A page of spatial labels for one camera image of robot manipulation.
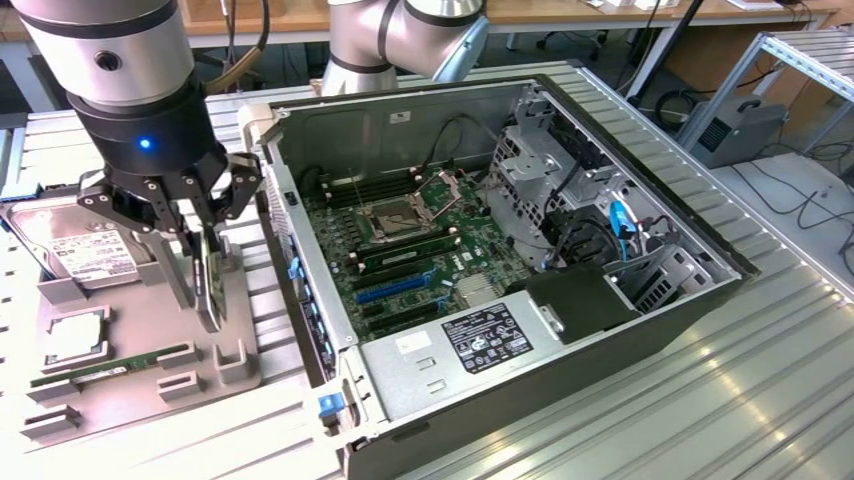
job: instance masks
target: pcie slot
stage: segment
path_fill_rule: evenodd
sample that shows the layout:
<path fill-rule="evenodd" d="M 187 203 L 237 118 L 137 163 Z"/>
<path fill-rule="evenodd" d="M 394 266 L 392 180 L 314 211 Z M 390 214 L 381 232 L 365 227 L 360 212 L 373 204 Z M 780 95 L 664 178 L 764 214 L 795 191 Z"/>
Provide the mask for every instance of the pcie slot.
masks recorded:
<path fill-rule="evenodd" d="M 429 272 L 421 273 L 420 276 L 414 278 L 409 278 L 408 280 L 394 282 L 390 285 L 356 294 L 356 304 L 361 305 L 362 303 L 380 300 L 398 293 L 414 290 L 416 288 L 425 287 L 426 285 L 429 285 L 434 273 L 436 268 L 433 268 Z"/>
<path fill-rule="evenodd" d="M 440 297 L 417 307 L 412 307 L 408 310 L 369 320 L 368 327 L 373 331 L 385 330 L 390 327 L 402 327 L 417 320 L 426 320 L 436 312 L 438 312 L 445 301 L 446 297 Z"/>
<path fill-rule="evenodd" d="M 365 277 L 356 279 L 350 285 L 353 290 L 361 290 L 362 288 L 368 288 L 381 283 L 390 282 L 397 278 L 414 275 L 418 271 L 420 269 L 417 268 L 416 265 L 410 265 L 410 264 L 400 265 L 394 268 L 389 268 L 384 272 L 380 272 L 374 275 L 368 275 Z"/>

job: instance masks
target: desk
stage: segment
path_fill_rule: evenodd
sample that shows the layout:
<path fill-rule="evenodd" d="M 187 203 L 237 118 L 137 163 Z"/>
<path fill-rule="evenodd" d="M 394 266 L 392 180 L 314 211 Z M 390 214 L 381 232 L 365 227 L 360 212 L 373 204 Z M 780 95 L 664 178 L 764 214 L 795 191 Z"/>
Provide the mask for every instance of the desk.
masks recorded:
<path fill-rule="evenodd" d="M 812 11 L 812 21 L 805 26 L 813 29 L 836 11 L 833 0 L 807 0 Z M 260 14 L 254 0 L 238 0 L 234 43 L 252 45 L 260 30 Z M 616 30 L 641 28 L 649 11 L 636 7 L 596 10 L 576 0 L 489 0 L 486 16 L 492 22 L 490 33 L 521 33 L 546 31 Z M 687 0 L 675 8 L 661 9 L 651 23 L 663 28 L 649 55 L 640 66 L 640 72 L 628 91 L 633 94 L 649 74 L 663 46 L 671 38 L 679 18 L 687 8 Z M 193 48 L 221 47 L 226 35 L 218 0 L 181 0 L 181 14 Z M 37 48 L 21 24 L 18 16 L 9 9 L 0 13 L 2 21 L 0 33 L 0 59 L 14 79 L 23 97 L 35 112 L 57 108 L 55 99 L 31 68 L 29 58 Z M 787 10 L 775 12 L 745 12 L 725 0 L 705 0 L 691 25 L 743 25 L 785 23 Z M 328 5 L 325 0 L 273 0 L 270 2 L 269 44 L 290 44 L 328 41 Z"/>

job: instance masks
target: ram slot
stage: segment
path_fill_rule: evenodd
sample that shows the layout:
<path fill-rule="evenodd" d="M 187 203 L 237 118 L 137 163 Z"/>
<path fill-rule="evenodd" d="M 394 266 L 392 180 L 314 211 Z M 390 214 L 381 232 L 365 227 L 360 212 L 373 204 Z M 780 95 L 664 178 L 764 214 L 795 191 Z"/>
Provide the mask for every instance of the ram slot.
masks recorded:
<path fill-rule="evenodd" d="M 437 231 L 433 231 L 433 232 L 421 233 L 421 234 L 414 235 L 412 237 L 406 237 L 402 240 L 397 240 L 394 242 L 388 242 L 388 243 L 384 243 L 381 245 L 360 248 L 354 252 L 356 253 L 356 257 L 357 258 L 364 258 L 364 257 L 368 257 L 370 255 L 376 255 L 378 253 L 386 252 L 388 250 L 396 250 L 397 248 L 402 248 L 405 246 L 414 245 L 416 243 L 420 243 L 420 242 L 422 242 L 425 240 L 432 240 L 433 238 L 449 237 L 456 232 L 456 229 L 452 230 L 450 228 L 444 229 L 444 230 L 437 230 Z"/>
<path fill-rule="evenodd" d="M 430 240 L 410 247 L 400 248 L 380 255 L 366 257 L 358 263 L 358 274 L 368 275 L 381 272 L 398 265 L 413 264 L 426 258 L 432 258 L 445 253 L 456 251 L 458 248 L 458 237 Z"/>

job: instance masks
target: hard drive label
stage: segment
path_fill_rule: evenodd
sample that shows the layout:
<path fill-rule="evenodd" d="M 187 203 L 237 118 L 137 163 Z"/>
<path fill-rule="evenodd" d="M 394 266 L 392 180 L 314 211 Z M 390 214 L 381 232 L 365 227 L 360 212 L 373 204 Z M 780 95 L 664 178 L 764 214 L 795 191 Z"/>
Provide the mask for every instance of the hard drive label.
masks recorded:
<path fill-rule="evenodd" d="M 135 272 L 133 257 L 114 230 L 55 238 L 50 251 L 79 282 Z"/>
<path fill-rule="evenodd" d="M 441 324 L 468 373 L 480 373 L 533 350 L 502 303 Z"/>

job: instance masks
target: white label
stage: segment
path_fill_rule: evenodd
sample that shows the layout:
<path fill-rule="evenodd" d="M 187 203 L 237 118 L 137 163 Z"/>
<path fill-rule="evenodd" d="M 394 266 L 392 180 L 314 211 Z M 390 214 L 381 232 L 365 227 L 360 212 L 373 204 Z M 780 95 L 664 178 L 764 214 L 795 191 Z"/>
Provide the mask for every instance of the white label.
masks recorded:
<path fill-rule="evenodd" d="M 417 256 L 417 252 L 405 252 L 405 253 L 401 253 L 401 254 L 400 254 L 400 255 L 397 255 L 396 257 L 390 257 L 390 258 L 386 258 L 385 260 L 382 260 L 382 265 L 388 265 L 389 263 L 396 263 L 396 262 L 398 262 L 400 260 L 406 260 L 406 259 L 409 259 L 409 258 L 412 258 L 412 257 L 416 257 L 416 256 Z"/>
<path fill-rule="evenodd" d="M 426 331 L 421 330 L 420 332 L 414 332 L 405 337 L 400 337 L 396 340 L 397 350 L 400 350 L 400 355 L 405 355 L 406 353 L 412 353 L 416 350 L 420 350 L 424 347 L 432 345 L 429 341 L 429 337 L 426 336 Z"/>
<path fill-rule="evenodd" d="M 135 272 L 135 263 L 114 230 L 57 238 L 50 251 L 67 274 L 79 282 Z"/>
<path fill-rule="evenodd" d="M 408 122 L 410 117 L 412 117 L 412 112 L 392 113 L 390 115 L 388 115 L 388 123 L 393 125 L 394 123 Z"/>

